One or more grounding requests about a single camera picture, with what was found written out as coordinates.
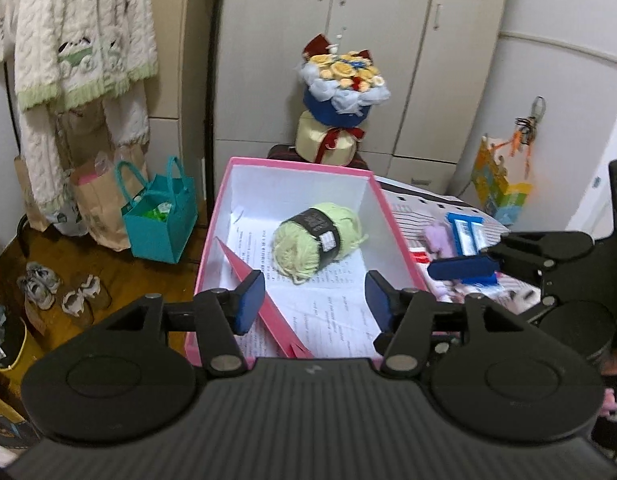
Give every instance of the white logo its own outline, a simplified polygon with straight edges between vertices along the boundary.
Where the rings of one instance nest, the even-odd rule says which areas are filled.
[[[311,368],[304,368],[304,370],[306,370],[308,374],[315,375],[315,372],[320,372],[322,367],[320,365],[313,365]]]

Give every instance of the open box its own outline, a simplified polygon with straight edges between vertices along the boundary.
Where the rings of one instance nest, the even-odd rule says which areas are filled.
[[[333,262],[302,285],[272,264],[271,241],[281,222],[321,202],[354,210],[368,239],[341,262]],[[384,195],[370,171],[303,162],[232,158],[226,168],[208,228],[195,293],[233,289],[239,280],[216,240],[265,275],[266,290],[293,331],[316,358],[379,357],[380,333],[364,298],[368,270],[378,270],[396,288],[426,290]],[[260,319],[237,341],[248,358],[279,356]],[[195,335],[186,355],[200,365]]]

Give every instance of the shoe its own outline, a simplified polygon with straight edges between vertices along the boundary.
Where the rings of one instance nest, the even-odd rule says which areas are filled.
[[[79,289],[71,290],[64,287],[58,297],[61,298],[62,311],[71,318],[74,324],[82,328],[93,324],[93,312]]]
[[[99,276],[92,274],[78,275],[73,284],[81,290],[93,310],[105,310],[111,306],[111,296]]]
[[[44,267],[38,262],[28,262],[26,264],[26,274],[46,285],[51,294],[55,294],[62,284],[62,280],[55,271]]]
[[[17,279],[17,286],[22,291],[26,300],[35,304],[42,310],[48,310],[53,306],[55,297],[37,278],[31,276],[20,276]]]

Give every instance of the red bow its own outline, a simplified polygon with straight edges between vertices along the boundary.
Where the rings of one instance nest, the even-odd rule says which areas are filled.
[[[364,138],[364,130],[361,128],[329,128],[327,134],[322,139],[322,142],[317,149],[317,155],[315,157],[315,163],[321,164],[324,152],[326,150],[335,150],[337,147],[337,139],[340,136],[340,132],[344,130],[349,135],[352,135],[355,140],[360,142]]]

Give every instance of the silver screw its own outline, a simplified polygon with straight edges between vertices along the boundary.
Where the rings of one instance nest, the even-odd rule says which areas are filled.
[[[387,359],[387,366],[396,372],[410,372],[417,368],[417,359],[405,354],[391,355]]]
[[[445,343],[445,342],[438,343],[437,345],[435,345],[435,353],[445,354],[446,352],[449,351],[450,347],[451,345],[449,345],[448,343]]]
[[[232,372],[241,365],[240,358],[230,354],[217,355],[210,360],[210,366],[218,372]]]

